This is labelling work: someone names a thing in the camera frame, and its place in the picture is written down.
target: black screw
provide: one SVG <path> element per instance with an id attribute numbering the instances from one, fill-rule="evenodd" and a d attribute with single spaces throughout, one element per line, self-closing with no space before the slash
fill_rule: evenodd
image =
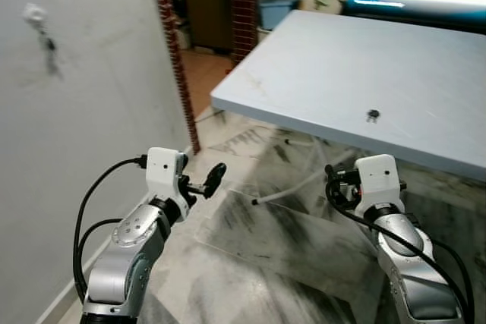
<path id="1" fill-rule="evenodd" d="M 368 111 L 368 119 L 366 119 L 366 121 L 373 121 L 374 123 L 376 123 L 378 117 L 380 117 L 380 112 L 376 109 L 371 109 L 370 111 Z"/>

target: marble floor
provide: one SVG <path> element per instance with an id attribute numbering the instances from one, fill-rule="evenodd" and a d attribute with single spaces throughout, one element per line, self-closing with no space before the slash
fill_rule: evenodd
<path id="1" fill-rule="evenodd" d="M 373 247 L 328 209 L 323 177 L 287 197 L 251 203 L 318 171 L 322 158 L 346 166 L 366 151 L 324 141 L 317 158 L 307 135 L 211 108 L 197 126 L 203 150 L 185 172 L 201 181 L 217 162 L 228 171 L 216 195 L 173 227 L 139 322 L 398 323 Z M 407 209 L 464 259 L 476 323 L 484 324 L 484 184 L 401 161 L 398 167 L 408 183 Z M 453 261 L 438 249 L 435 256 L 462 287 Z M 74 303 L 60 323 L 79 318 Z"/>

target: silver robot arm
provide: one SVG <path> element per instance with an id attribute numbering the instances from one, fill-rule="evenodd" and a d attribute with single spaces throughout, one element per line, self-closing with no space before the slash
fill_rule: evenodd
<path id="1" fill-rule="evenodd" d="M 219 186 L 226 166 L 218 164 L 202 185 L 182 174 L 183 153 L 151 148 L 147 157 L 149 199 L 113 230 L 108 247 L 90 274 L 82 323 L 135 323 L 153 264 L 161 255 L 171 226 L 184 221 L 198 193 L 209 198 Z"/>
<path id="2" fill-rule="evenodd" d="M 348 186 L 343 199 L 355 215 L 398 235 L 434 260 L 431 239 L 405 215 L 395 159 L 389 155 L 358 159 L 351 171 L 330 172 L 330 179 Z M 380 267 L 390 280 L 402 324 L 463 324 L 458 299 L 446 280 L 421 257 L 385 234 L 373 234 Z"/>

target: table top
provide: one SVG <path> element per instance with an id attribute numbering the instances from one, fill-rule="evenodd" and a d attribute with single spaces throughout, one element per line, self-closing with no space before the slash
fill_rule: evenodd
<path id="1" fill-rule="evenodd" d="M 293 11 L 211 96 L 250 118 L 486 176 L 484 35 Z"/>

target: blue plastic basket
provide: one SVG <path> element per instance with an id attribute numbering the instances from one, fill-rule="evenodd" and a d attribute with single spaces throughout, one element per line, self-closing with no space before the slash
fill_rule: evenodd
<path id="1" fill-rule="evenodd" d="M 295 7 L 298 0 L 273 0 L 260 3 L 262 28 L 272 30 Z"/>

